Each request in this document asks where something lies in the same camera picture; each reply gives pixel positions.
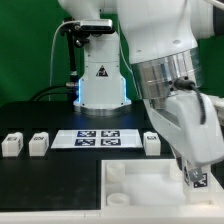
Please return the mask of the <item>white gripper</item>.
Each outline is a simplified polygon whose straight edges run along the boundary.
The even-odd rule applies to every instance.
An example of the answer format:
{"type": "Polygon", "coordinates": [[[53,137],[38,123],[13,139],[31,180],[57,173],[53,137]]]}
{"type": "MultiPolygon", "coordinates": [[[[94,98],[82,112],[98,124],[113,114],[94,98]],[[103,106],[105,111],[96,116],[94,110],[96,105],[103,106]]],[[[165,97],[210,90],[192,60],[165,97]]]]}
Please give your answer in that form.
{"type": "MultiPolygon", "coordinates": [[[[206,121],[201,123],[201,110],[193,92],[180,91],[165,100],[165,108],[154,109],[148,100],[145,108],[153,128],[193,166],[215,164],[224,159],[224,139],[215,108],[202,94],[206,121]]],[[[191,182],[203,179],[202,169],[189,167],[191,182]]]]}

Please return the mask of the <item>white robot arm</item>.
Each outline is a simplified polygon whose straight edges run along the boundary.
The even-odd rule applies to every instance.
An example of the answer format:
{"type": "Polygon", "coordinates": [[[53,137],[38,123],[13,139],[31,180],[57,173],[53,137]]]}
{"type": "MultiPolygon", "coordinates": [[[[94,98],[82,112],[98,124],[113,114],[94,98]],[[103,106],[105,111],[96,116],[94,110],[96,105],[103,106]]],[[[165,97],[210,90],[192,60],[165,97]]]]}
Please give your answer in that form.
{"type": "Polygon", "coordinates": [[[197,88],[200,72],[191,10],[195,0],[58,0],[84,23],[110,7],[128,42],[129,62],[154,129],[170,144],[191,181],[224,160],[215,108],[197,88]]]}

